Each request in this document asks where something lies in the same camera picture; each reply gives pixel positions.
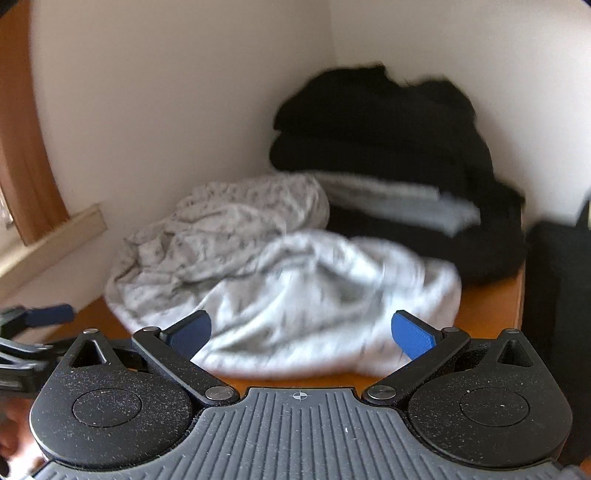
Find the crosshair marking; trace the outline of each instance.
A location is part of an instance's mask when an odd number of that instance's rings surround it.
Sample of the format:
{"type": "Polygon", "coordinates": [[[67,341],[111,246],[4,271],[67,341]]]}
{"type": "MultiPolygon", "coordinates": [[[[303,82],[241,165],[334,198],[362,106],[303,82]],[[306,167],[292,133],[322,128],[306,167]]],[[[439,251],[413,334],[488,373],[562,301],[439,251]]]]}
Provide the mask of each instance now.
{"type": "Polygon", "coordinates": [[[292,397],[294,397],[296,400],[305,400],[308,398],[308,394],[300,390],[299,392],[295,392],[292,397]]]}

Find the blue gripper pad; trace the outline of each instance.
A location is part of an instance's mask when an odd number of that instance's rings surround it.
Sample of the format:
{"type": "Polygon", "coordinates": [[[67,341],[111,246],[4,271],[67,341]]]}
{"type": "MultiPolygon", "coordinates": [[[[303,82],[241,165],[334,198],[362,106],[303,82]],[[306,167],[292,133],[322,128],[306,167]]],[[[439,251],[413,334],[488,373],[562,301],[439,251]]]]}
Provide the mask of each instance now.
{"type": "Polygon", "coordinates": [[[74,309],[70,305],[63,303],[43,309],[27,310],[25,325],[31,328],[59,325],[73,321],[75,316],[74,309]]]}
{"type": "Polygon", "coordinates": [[[164,343],[191,360],[211,338],[212,320],[204,310],[198,310],[162,333],[164,343]]]}
{"type": "Polygon", "coordinates": [[[411,360],[418,358],[436,344],[434,335],[406,318],[401,312],[396,312],[392,317],[392,338],[411,360]]]}

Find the folded clothes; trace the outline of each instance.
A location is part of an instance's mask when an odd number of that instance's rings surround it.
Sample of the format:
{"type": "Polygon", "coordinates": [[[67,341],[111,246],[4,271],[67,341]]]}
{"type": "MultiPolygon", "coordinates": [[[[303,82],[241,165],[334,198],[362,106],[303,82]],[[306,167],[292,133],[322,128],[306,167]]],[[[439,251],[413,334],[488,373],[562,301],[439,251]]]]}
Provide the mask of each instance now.
{"type": "Polygon", "coordinates": [[[474,121],[470,100],[448,80],[400,86],[383,66],[336,69],[279,108],[281,134],[270,159],[284,171],[346,172],[438,188],[437,204],[394,204],[325,184],[329,229],[399,242],[453,262],[465,284],[485,283],[514,275],[525,260],[524,199],[494,177],[474,121]]]}
{"type": "Polygon", "coordinates": [[[432,185],[440,192],[466,196],[465,165],[416,151],[282,132],[273,143],[269,158],[273,167],[282,171],[357,173],[383,180],[432,185]]]}
{"type": "Polygon", "coordinates": [[[387,182],[350,173],[311,172],[331,206],[436,230],[449,237],[480,224],[480,210],[468,200],[439,195],[434,187],[387,182]]]}
{"type": "Polygon", "coordinates": [[[467,228],[453,238],[433,229],[375,218],[337,206],[330,208],[327,228],[350,238],[385,238],[422,257],[444,258],[456,266],[464,286],[515,275],[527,253],[519,207],[492,215],[481,209],[480,225],[467,228]]]}
{"type": "Polygon", "coordinates": [[[313,78],[280,107],[275,129],[416,151],[492,171],[470,100],[448,80],[400,86],[383,65],[313,78]]]}

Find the window sill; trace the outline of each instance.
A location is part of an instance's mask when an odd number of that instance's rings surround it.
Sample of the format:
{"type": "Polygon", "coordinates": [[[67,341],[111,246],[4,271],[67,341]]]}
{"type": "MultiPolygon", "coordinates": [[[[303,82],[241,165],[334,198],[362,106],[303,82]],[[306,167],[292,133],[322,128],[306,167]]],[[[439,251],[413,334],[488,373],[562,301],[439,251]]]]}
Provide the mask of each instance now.
{"type": "Polygon", "coordinates": [[[0,301],[105,230],[99,206],[93,205],[33,245],[8,247],[0,253],[0,301]]]}

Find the wooden trim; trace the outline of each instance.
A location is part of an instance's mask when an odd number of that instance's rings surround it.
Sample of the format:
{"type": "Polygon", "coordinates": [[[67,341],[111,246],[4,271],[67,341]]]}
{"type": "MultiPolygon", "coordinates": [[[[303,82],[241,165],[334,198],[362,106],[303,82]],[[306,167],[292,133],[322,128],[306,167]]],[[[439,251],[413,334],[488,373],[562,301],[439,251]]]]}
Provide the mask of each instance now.
{"type": "Polygon", "coordinates": [[[70,217],[41,136],[29,55],[30,0],[0,18],[0,187],[25,245],[70,217]]]}
{"type": "Polygon", "coordinates": [[[99,206],[93,205],[37,243],[19,242],[6,250],[0,255],[0,301],[105,230],[99,206]]]}

